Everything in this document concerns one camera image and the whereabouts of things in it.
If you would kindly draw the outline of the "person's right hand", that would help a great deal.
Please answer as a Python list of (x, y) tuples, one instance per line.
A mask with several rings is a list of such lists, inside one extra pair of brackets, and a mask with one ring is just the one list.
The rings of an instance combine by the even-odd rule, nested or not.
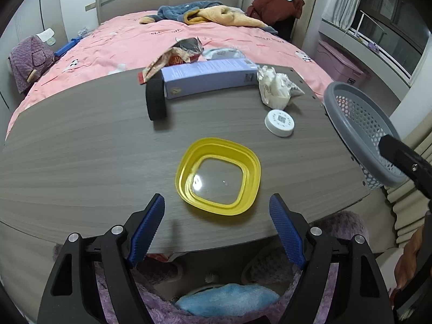
[(423, 244), (423, 228), (421, 226), (412, 235), (409, 242), (403, 248), (394, 270), (396, 290), (401, 290), (414, 277), (417, 270), (417, 253)]

